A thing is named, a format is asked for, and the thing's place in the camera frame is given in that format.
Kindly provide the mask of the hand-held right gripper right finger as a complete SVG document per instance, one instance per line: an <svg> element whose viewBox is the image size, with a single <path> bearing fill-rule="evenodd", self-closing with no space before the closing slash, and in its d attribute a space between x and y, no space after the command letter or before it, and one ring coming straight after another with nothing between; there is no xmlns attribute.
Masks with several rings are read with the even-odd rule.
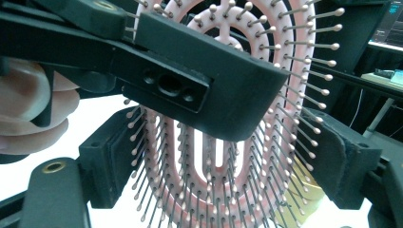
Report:
<svg viewBox="0 0 403 228"><path fill-rule="evenodd" d="M301 113L297 156L313 167L314 180L339 209L359 209L364 177L376 169L382 149L327 113L309 111Z"/></svg>

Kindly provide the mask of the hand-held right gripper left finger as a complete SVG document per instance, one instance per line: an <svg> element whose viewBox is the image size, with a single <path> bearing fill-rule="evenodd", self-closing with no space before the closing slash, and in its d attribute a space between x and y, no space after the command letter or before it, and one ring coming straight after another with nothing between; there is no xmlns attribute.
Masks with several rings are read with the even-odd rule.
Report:
<svg viewBox="0 0 403 228"><path fill-rule="evenodd" d="M85 197L93 208L113 208L143 163L145 124L141 107L122 109L79 146Z"/></svg>

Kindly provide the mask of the pink hairbrush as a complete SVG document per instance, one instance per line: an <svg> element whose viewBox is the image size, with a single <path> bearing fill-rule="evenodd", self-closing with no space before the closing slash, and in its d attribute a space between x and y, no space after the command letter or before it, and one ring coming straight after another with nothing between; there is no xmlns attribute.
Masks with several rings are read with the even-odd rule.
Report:
<svg viewBox="0 0 403 228"><path fill-rule="evenodd" d="M146 124L133 190L146 228L281 228L275 224L278 163L299 159L301 113L312 115L309 108L322 106L327 95L310 83L319 1L136 0L138 12L157 12L288 73L254 132L240 142L136 106Z"/></svg>

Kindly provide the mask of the computer monitor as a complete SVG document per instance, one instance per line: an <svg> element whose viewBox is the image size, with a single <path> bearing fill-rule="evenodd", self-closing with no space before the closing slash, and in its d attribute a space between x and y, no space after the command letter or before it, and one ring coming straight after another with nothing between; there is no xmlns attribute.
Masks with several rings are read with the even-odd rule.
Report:
<svg viewBox="0 0 403 228"><path fill-rule="evenodd" d="M370 41L403 48L403 0L392 1Z"/></svg>

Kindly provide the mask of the white metal desk frame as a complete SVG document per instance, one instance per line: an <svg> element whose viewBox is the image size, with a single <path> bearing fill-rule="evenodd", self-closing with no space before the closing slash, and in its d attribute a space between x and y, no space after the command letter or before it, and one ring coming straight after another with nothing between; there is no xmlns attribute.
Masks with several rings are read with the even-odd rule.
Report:
<svg viewBox="0 0 403 228"><path fill-rule="evenodd" d="M397 83L393 79L388 79L386 77L375 75L374 73L366 73L361 76L362 79L369 81L370 83L378 86L378 90L380 92L397 92L398 94L403 96L403 81L398 81ZM363 133L364 137L370 138L374 133L376 128L378 127L381 120L384 118L385 114L389 110L389 108L393 105L395 98L392 94L386 95L387 100L382 105L380 110L375 115L371 124L366 128Z"/></svg>

